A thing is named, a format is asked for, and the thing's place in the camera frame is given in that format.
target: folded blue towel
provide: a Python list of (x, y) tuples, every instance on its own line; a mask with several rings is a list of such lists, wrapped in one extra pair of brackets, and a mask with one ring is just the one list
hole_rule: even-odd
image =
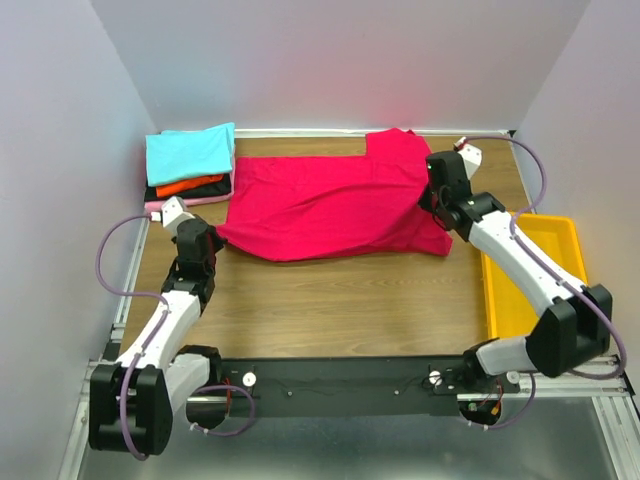
[(149, 186), (218, 175), (231, 171), (235, 124), (225, 123), (200, 132), (165, 130), (147, 135)]

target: gray wall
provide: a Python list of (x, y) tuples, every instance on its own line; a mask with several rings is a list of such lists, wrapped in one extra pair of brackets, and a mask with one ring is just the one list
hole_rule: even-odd
[(516, 128), (588, 0), (92, 0), (160, 128)]
[[(0, 478), (57, 478), (117, 305), (95, 250), (141, 210), (154, 126), (84, 0), (2, 2), (0, 68)], [(116, 284), (133, 231), (105, 258)]]
[[(549, 173), (541, 212), (575, 218), (592, 282), (614, 294), (614, 322), (630, 349), (628, 373), (640, 385), (638, 275), (640, 179), (640, 3), (594, 0), (533, 102), (518, 138)], [(540, 188), (519, 154), (531, 194)]]

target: wood surface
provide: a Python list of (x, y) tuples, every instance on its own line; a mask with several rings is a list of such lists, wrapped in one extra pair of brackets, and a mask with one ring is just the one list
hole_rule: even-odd
[[(427, 137), (433, 151), (458, 137)], [(493, 193), (507, 208), (526, 205), (508, 142), (478, 141), (483, 165), (475, 192)], [(238, 139), (237, 156), (360, 155), (363, 138)], [(194, 207), (223, 223), (227, 203)], [(185, 339), (216, 346), (223, 357), (414, 355), (459, 353), (486, 339), (480, 253), (455, 234), (446, 258), (382, 253), (274, 264), (226, 248), (216, 290)], [(136, 290), (158, 291), (175, 256), (158, 224), (149, 228)], [(134, 299), (123, 350), (155, 308)]]

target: red shirt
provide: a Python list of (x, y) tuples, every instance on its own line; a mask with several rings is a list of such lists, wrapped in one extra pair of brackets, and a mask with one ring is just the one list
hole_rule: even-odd
[(418, 207), (430, 149), (399, 129), (366, 136), (349, 157), (237, 159), (235, 194), (218, 232), (273, 261), (365, 253), (447, 255), (452, 240)]

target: black cloth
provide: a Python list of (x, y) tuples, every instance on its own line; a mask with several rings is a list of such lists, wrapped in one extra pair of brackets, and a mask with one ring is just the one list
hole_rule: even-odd
[(167, 200), (173, 196), (187, 198), (206, 198), (206, 197), (220, 197), (223, 195), (229, 195), (231, 193), (231, 176), (225, 173), (222, 180), (213, 183), (207, 183), (206, 185), (200, 185), (196, 188), (184, 190), (176, 195), (169, 195), (168, 197), (158, 197), (156, 195), (156, 188), (150, 187), (147, 183), (146, 190), (144, 192), (144, 201), (153, 202), (156, 200)]

